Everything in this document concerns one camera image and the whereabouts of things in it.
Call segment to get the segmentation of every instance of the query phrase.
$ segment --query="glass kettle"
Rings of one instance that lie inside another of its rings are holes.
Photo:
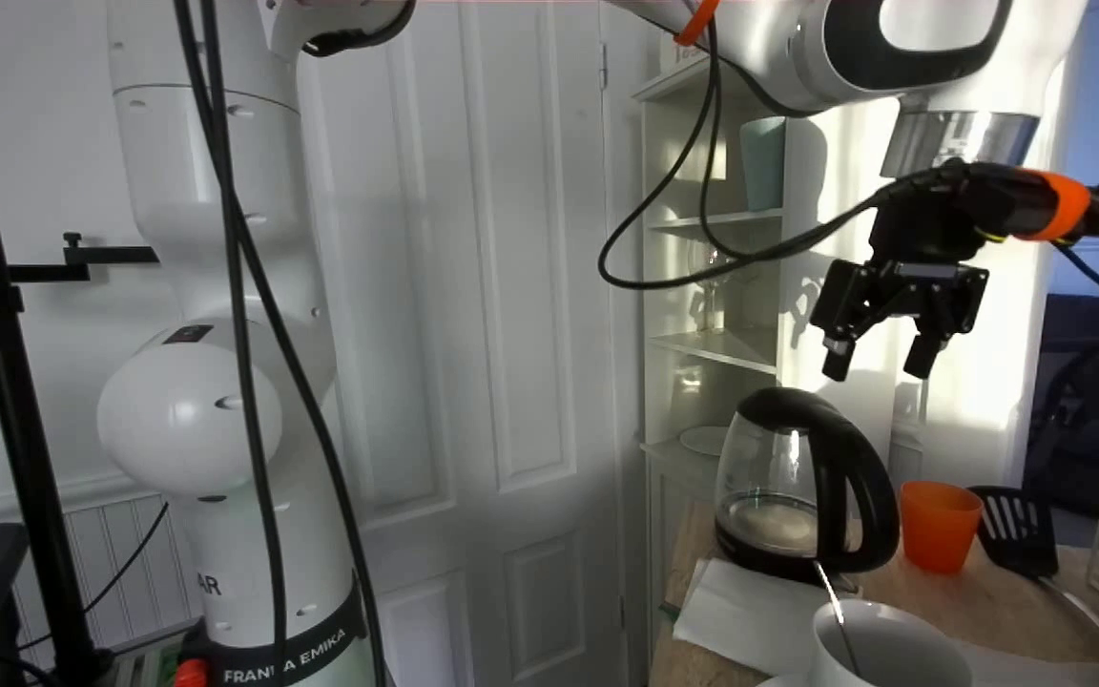
[[[831,404],[762,390],[733,412],[713,486],[717,547],[743,570],[818,582],[879,570],[897,549],[893,482]]]

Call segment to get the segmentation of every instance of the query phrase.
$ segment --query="white mug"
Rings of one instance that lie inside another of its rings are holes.
[[[842,598],[812,613],[812,687],[971,687],[949,639],[884,603]]]

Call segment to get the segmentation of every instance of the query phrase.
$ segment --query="black metal stand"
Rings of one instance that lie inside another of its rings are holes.
[[[55,635],[59,680],[68,687],[93,687],[110,669],[110,662],[93,645],[87,635],[86,598],[68,556],[61,499],[55,486],[55,467],[46,452],[42,409],[36,398],[18,335],[18,289],[7,278],[3,242],[0,242],[0,426]]]

